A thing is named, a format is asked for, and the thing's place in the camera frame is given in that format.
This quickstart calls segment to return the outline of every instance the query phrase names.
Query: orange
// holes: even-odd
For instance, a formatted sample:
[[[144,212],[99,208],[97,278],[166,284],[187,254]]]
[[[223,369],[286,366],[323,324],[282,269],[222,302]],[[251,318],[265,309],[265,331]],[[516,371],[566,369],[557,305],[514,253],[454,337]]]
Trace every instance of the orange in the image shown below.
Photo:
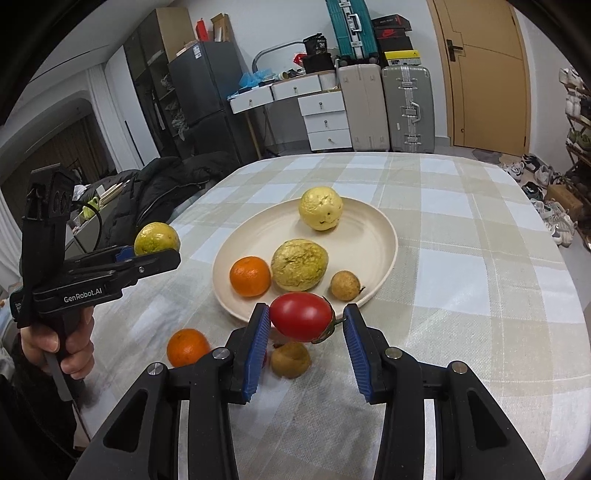
[[[230,283],[243,297],[258,297],[271,286],[271,271],[262,258],[244,257],[230,269]]]
[[[205,336],[194,328],[176,332],[168,341],[166,355],[173,367],[183,367],[199,360],[212,348]]]

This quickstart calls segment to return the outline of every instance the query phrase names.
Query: checkered tablecloth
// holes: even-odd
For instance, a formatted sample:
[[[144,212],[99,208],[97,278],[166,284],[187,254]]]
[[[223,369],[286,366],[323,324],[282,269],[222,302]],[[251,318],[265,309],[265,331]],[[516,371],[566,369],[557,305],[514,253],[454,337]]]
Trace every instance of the checkered tablecloth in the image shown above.
[[[397,230],[394,270],[362,308],[367,324],[421,362],[468,363],[546,478],[564,478],[591,431],[591,355],[573,282],[509,175],[441,155],[283,157],[241,168],[214,187],[174,222],[178,270],[96,308],[97,367],[84,409],[91,430],[150,362],[167,361],[177,329],[195,327],[212,345],[225,343],[240,323],[212,292],[218,249],[252,215],[319,185],[374,205]],[[384,408],[359,394],[340,332],[309,350],[305,375],[281,380],[265,369],[253,401],[231,409],[241,478],[373,476]],[[434,478],[433,408],[426,405],[426,478]]]

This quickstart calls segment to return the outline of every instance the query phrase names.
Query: black shelf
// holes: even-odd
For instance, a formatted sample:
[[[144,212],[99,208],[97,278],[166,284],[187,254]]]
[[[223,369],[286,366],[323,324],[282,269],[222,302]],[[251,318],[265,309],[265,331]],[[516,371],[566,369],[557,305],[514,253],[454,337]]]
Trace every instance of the black shelf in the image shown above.
[[[166,97],[168,97],[171,93],[174,93],[174,88],[170,91],[168,91],[167,93],[165,93],[164,95],[162,95],[162,97],[160,97],[158,99],[159,102],[162,102]]]

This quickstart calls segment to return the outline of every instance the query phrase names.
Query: cardboard box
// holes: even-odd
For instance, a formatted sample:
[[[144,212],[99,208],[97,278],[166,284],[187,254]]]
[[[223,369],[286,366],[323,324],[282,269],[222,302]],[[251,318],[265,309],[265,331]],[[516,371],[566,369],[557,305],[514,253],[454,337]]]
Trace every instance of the cardboard box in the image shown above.
[[[550,185],[544,200],[554,200],[561,204],[573,222],[579,220],[583,214],[583,202],[570,193],[566,185]]]
[[[219,14],[212,18],[213,41],[232,41],[230,38],[230,17]]]

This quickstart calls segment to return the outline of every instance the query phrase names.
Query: sneaker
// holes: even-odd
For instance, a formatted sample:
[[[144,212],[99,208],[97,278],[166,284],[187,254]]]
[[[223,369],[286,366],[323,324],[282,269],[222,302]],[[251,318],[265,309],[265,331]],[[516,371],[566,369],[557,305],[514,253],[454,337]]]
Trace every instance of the sneaker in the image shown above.
[[[583,87],[583,80],[575,69],[570,69],[568,73],[569,84],[577,88]]]
[[[554,240],[554,243],[556,245],[561,245],[562,244],[561,233],[556,230],[556,227],[552,223],[550,223],[548,221],[544,221],[544,224],[545,224],[546,228],[548,229],[548,231],[550,232],[550,235],[552,236],[552,240]]]
[[[521,177],[523,176],[523,168],[524,163],[522,161],[503,166],[503,170],[511,175],[511,178],[513,178],[513,180],[515,180],[517,183],[521,181]]]
[[[568,69],[560,69],[558,71],[558,81],[564,85],[569,82],[569,70]]]
[[[571,230],[571,227],[566,222],[566,219],[565,218],[558,219],[558,221],[556,223],[554,223],[554,228],[556,229],[556,233],[558,233],[560,235],[560,239],[561,239],[560,244],[566,248],[570,247],[571,244],[573,243],[574,229]]]
[[[574,147],[579,139],[579,132],[577,132],[574,128],[569,129],[569,134],[566,136],[566,144]]]
[[[525,195],[530,200],[535,200],[535,201],[542,203],[542,199],[544,198],[544,194],[542,193],[542,190],[540,189],[540,187],[538,187],[534,182],[529,181],[528,183],[526,183],[525,185],[523,185],[521,187],[521,190],[523,190]]]
[[[548,188],[550,185],[550,177],[551,171],[546,165],[542,165],[538,170],[534,173],[534,178],[538,182],[540,186],[543,188]]]
[[[574,146],[583,153],[591,153],[591,138],[587,134],[579,133]]]
[[[550,217],[555,215],[554,210],[544,202],[539,200],[530,200],[531,204],[534,206],[535,210],[538,212],[542,220],[548,220]]]
[[[529,171],[536,171],[540,168],[540,159],[535,155],[523,155],[523,165]]]

